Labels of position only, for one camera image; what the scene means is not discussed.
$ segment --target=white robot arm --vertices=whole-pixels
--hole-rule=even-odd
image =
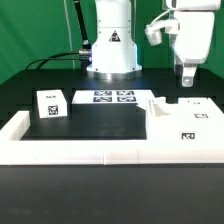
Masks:
[[[168,20],[159,20],[146,26],[145,33],[151,45],[162,42],[160,29],[165,27],[169,44],[174,51],[174,70],[182,75],[182,85],[191,87],[197,64],[203,64],[209,53],[215,16],[221,0],[164,0]]]
[[[130,0],[95,0],[97,40],[92,46],[88,76],[129,79],[138,76],[137,46],[131,39]]]

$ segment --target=black cable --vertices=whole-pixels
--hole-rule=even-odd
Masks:
[[[76,54],[79,54],[78,51],[69,51],[69,52],[65,52],[65,53],[60,53],[60,54],[55,54],[55,55],[52,55],[51,57],[49,58],[59,58],[59,57],[63,57],[63,56],[68,56],[68,55],[76,55]],[[40,69],[43,65],[45,65],[48,61],[49,61],[49,58],[43,60],[43,62],[41,62],[36,69]]]
[[[91,49],[91,45],[89,43],[87,32],[86,32],[85,22],[84,22],[84,19],[83,19],[83,14],[82,14],[82,8],[81,8],[81,5],[80,5],[80,1],[79,0],[73,0],[73,2],[74,2],[74,5],[75,5],[77,16],[78,16],[79,27],[80,27],[80,31],[81,31],[81,35],[82,35],[82,41],[83,41],[83,43],[82,43],[83,49]]]
[[[33,65],[37,62],[46,61],[46,60],[47,60],[47,62],[48,61],[69,61],[69,60],[70,61],[72,61],[72,60],[73,61],[89,61],[87,58],[86,59],[85,58],[45,58],[45,59],[38,59],[38,60],[35,60],[35,61],[31,62],[30,64],[28,64],[26,66],[25,70],[28,70],[31,65]]]

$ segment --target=logo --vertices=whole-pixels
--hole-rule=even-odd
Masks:
[[[109,40],[110,42],[121,42],[120,37],[117,34],[117,31],[115,30]]]
[[[112,96],[112,91],[102,90],[102,91],[95,91],[94,96]]]
[[[118,102],[130,103],[130,102],[137,102],[136,98],[133,96],[129,97],[117,97]]]
[[[51,99],[51,98],[56,98],[56,96],[46,96],[46,98]]]
[[[195,114],[194,115],[196,118],[208,118],[207,114]]]
[[[117,91],[117,95],[118,96],[132,96],[132,95],[135,95],[135,94],[134,94],[134,91],[120,90],[120,91]]]
[[[58,106],[49,106],[48,107],[48,114],[51,115],[58,115]]]
[[[94,97],[93,102],[95,103],[109,103],[112,102],[112,97]]]
[[[182,140],[194,140],[196,138],[196,134],[194,132],[192,133],[181,133],[181,139]]]

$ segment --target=white rectangular block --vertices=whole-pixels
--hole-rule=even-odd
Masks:
[[[30,127],[29,111],[18,111],[1,129],[0,140],[18,141]]]
[[[67,102],[61,90],[37,91],[40,118],[67,116]]]
[[[155,98],[151,90],[82,90],[76,91],[72,104],[123,104],[145,105]]]

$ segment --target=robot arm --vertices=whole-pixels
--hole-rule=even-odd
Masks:
[[[163,9],[169,9],[168,20],[159,20],[146,26],[151,45],[162,42],[160,29],[169,34],[169,45],[174,51],[174,70],[182,76],[182,85],[191,87],[197,64],[203,64],[208,56],[214,13],[221,0],[164,0]]]

